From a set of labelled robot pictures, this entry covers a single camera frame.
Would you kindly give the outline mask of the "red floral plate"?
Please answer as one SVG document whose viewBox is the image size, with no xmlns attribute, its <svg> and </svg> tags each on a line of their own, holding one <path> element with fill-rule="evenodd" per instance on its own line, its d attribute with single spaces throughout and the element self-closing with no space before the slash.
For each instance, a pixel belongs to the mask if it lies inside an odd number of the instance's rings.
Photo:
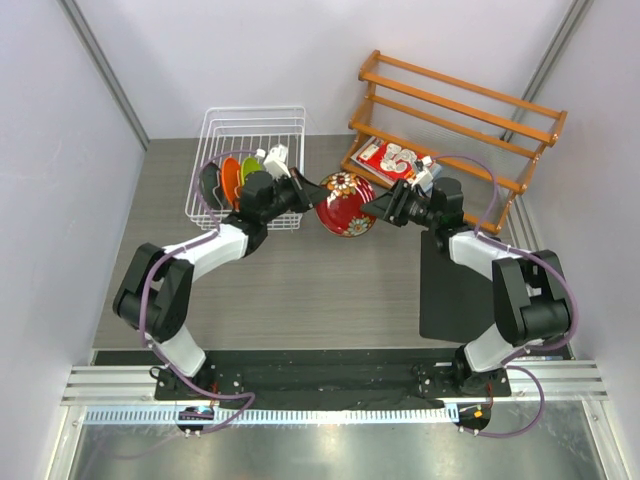
<svg viewBox="0 0 640 480">
<path fill-rule="evenodd" d="M 374 200 L 376 194 L 365 178 L 339 171 L 325 177 L 320 185 L 328 189 L 329 196 L 315 207 L 315 211 L 329 232 L 344 238 L 356 238 L 372 229 L 376 218 L 363 213 L 361 207 Z"/>
</svg>

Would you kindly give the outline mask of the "lime green plate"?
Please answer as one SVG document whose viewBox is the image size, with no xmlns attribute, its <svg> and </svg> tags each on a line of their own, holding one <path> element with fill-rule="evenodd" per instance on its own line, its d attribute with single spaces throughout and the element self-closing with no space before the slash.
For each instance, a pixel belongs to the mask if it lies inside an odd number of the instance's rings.
<svg viewBox="0 0 640 480">
<path fill-rule="evenodd" d="M 256 157 L 246 157 L 241 163 L 241 185 L 244 186 L 248 177 L 255 172 L 262 171 L 262 165 Z"/>
</svg>

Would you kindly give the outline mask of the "orange plate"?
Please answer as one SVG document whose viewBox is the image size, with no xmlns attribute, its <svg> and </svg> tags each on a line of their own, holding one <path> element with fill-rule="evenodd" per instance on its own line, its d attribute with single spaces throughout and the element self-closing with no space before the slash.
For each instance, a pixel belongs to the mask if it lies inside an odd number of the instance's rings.
<svg viewBox="0 0 640 480">
<path fill-rule="evenodd" d="M 237 207 L 241 187 L 241 165 L 234 157 L 227 157 L 222 162 L 221 185 L 223 193 L 232 209 Z"/>
</svg>

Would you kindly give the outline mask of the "dark teal plate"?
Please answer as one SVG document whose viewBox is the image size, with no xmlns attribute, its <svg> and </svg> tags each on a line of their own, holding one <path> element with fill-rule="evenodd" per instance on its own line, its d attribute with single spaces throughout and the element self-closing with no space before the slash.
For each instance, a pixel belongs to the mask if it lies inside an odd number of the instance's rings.
<svg viewBox="0 0 640 480">
<path fill-rule="evenodd" d="M 225 196 L 220 180 L 220 168 L 215 163 L 208 163 L 199 173 L 199 191 L 212 210 L 225 207 Z"/>
</svg>

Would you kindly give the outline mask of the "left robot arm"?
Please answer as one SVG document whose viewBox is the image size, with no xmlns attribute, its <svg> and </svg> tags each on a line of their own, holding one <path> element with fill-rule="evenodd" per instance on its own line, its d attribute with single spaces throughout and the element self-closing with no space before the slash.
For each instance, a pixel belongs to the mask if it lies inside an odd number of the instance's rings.
<svg viewBox="0 0 640 480">
<path fill-rule="evenodd" d="M 113 311 L 178 371 L 178 386 L 187 396 L 203 398 L 213 385 L 210 362 L 186 326 L 193 283 L 255 252 L 267 238 L 268 224 L 278 216 L 304 213 L 329 195 L 328 188 L 308 181 L 295 168 L 278 178 L 254 172 L 234 209 L 211 232 L 174 246 L 138 247 Z"/>
</svg>

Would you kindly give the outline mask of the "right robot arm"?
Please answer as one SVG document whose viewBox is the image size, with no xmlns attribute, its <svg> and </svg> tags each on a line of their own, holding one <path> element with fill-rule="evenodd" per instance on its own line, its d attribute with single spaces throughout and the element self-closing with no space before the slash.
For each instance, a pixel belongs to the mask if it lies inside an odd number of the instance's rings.
<svg viewBox="0 0 640 480">
<path fill-rule="evenodd" d="M 397 181 L 362 212 L 401 227 L 423 227 L 419 333 L 458 343 L 449 368 L 418 370 L 445 393 L 483 396 L 525 348 L 557 347 L 574 307 L 557 255 L 519 250 L 465 221 L 459 181 L 439 178 L 431 193 Z"/>
</svg>

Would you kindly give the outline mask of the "orange wooden shelf rack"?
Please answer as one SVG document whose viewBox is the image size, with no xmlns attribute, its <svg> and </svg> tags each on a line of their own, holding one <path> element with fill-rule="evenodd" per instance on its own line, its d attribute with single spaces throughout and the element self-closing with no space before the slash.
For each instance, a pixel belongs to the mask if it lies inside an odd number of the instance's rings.
<svg viewBox="0 0 640 480">
<path fill-rule="evenodd" d="M 556 110 L 372 51 L 358 71 L 363 97 L 348 126 L 355 133 L 341 167 L 387 186 L 354 156 L 380 139 L 427 155 L 481 193 L 498 191 L 488 218 L 467 213 L 497 234 L 514 201 L 531 184 L 543 153 L 559 140 L 568 116 Z"/>
</svg>

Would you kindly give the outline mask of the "black clipboard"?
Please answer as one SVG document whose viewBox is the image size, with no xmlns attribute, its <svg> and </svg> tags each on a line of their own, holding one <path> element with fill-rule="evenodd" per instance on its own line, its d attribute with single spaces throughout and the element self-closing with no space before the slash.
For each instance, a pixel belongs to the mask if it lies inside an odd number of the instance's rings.
<svg viewBox="0 0 640 480">
<path fill-rule="evenodd" d="M 421 234 L 419 333 L 468 343 L 494 324 L 492 262 L 506 253 L 470 228 L 438 242 Z"/>
</svg>

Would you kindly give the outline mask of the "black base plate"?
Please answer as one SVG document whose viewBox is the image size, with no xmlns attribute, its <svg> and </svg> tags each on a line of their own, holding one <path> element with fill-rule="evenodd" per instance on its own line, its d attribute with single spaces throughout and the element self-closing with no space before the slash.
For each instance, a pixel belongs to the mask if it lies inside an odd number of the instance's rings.
<svg viewBox="0 0 640 480">
<path fill-rule="evenodd" d="M 453 348 L 223 350 L 206 354 L 202 390 L 223 408 L 374 411 L 439 408 L 447 398 L 507 398 L 505 370 L 472 373 Z"/>
</svg>

